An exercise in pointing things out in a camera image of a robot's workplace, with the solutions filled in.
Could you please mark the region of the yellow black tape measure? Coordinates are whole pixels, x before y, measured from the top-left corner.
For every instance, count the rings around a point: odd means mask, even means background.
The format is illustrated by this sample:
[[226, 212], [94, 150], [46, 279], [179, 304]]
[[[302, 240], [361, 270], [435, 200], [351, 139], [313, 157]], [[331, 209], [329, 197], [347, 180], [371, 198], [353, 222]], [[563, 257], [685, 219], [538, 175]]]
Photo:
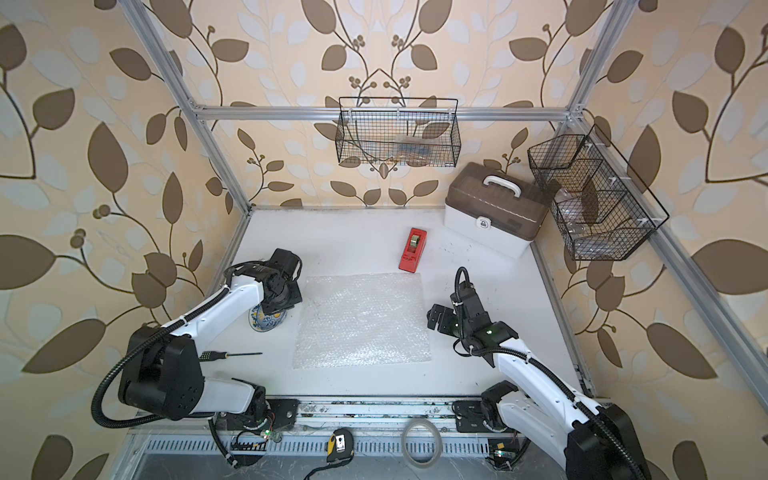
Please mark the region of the yellow black tape measure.
[[348, 428], [336, 429], [327, 445], [328, 464], [336, 464], [350, 461], [355, 454], [355, 439]]

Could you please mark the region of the clear packing tape roll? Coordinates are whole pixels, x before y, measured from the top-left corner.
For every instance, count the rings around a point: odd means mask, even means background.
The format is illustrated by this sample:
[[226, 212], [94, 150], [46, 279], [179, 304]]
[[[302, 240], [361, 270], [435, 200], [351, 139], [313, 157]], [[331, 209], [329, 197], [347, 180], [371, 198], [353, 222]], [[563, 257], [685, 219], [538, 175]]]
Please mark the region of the clear packing tape roll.
[[410, 466], [431, 468], [440, 460], [444, 451], [442, 435], [428, 419], [413, 418], [401, 433], [400, 450]]

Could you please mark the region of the clear bubble wrap sheet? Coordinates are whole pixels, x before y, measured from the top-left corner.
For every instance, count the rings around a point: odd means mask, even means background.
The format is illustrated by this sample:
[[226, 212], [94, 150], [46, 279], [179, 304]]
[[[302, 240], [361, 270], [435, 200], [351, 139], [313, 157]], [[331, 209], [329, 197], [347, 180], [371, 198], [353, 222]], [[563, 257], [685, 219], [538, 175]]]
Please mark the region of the clear bubble wrap sheet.
[[302, 293], [295, 369], [431, 359], [420, 275], [309, 277]]

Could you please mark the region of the black handled screwdriver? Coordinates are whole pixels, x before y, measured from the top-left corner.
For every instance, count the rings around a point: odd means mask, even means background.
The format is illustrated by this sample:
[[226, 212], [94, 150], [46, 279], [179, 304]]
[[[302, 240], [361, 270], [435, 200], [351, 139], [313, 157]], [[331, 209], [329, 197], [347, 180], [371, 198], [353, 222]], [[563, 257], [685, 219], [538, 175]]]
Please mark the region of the black handled screwdriver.
[[236, 357], [258, 356], [261, 352], [230, 353], [223, 351], [204, 351], [199, 356], [200, 362], [214, 362]]

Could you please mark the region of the white brown storage box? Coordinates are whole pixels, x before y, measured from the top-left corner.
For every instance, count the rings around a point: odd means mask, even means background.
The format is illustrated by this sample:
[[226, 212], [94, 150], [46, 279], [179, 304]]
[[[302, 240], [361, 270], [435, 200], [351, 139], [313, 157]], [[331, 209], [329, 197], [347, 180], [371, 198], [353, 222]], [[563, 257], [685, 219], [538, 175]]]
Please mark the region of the white brown storage box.
[[537, 236], [548, 211], [549, 204], [535, 185], [471, 162], [449, 186], [444, 225], [518, 259]]

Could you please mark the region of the aluminium frame rail front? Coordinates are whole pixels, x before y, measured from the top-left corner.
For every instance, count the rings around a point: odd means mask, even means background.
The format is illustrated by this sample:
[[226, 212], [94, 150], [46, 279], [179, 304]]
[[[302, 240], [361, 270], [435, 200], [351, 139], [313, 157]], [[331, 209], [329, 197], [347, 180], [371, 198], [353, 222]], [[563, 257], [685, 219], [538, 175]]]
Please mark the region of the aluminium frame rail front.
[[515, 430], [487, 429], [478, 397], [276, 397], [269, 402], [277, 418], [258, 433], [247, 432], [230, 416], [219, 420], [215, 431], [201, 419], [143, 427], [129, 433], [122, 457], [135, 463], [151, 454], [221, 458], [229, 452], [241, 463], [264, 456], [320, 458], [339, 428], [352, 431], [358, 456], [401, 457], [400, 436], [413, 418], [426, 418], [438, 428], [446, 458], [508, 459], [530, 441]]

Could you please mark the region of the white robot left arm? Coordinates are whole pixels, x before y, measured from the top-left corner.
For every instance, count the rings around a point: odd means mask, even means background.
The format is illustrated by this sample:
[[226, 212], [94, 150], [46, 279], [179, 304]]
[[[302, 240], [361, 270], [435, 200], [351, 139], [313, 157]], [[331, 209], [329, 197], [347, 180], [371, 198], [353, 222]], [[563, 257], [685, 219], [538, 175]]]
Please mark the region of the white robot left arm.
[[244, 414], [257, 386], [242, 380], [207, 378], [201, 356], [235, 320], [258, 307], [276, 314], [302, 301], [300, 257], [276, 249], [267, 260], [230, 266], [224, 285], [211, 297], [163, 327], [142, 327], [130, 338], [136, 355], [120, 373], [119, 400], [160, 418], [180, 420], [197, 413]]

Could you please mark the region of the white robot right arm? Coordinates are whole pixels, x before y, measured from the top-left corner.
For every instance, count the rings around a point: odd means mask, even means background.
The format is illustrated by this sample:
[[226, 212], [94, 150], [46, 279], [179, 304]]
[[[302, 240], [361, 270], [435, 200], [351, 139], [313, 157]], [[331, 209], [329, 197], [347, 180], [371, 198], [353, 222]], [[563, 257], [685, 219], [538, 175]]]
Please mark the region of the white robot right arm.
[[485, 360], [504, 377], [481, 396], [487, 429], [523, 434], [569, 479], [650, 478], [633, 423], [620, 407], [562, 380], [511, 326], [491, 320], [471, 282], [456, 284], [450, 300], [428, 310], [428, 329], [453, 337], [461, 355]]

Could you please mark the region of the red tape dispenser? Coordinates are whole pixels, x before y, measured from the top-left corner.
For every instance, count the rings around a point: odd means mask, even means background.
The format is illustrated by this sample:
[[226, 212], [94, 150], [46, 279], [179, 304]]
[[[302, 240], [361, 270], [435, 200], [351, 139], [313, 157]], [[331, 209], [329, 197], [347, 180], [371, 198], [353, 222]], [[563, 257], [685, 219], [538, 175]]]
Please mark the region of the red tape dispenser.
[[[416, 249], [412, 249], [409, 245], [410, 239], [413, 235], [419, 237], [418, 246]], [[415, 273], [417, 271], [419, 262], [423, 255], [423, 251], [426, 246], [427, 232], [418, 228], [412, 228], [408, 234], [406, 244], [401, 255], [401, 259], [398, 268], [402, 271]]]

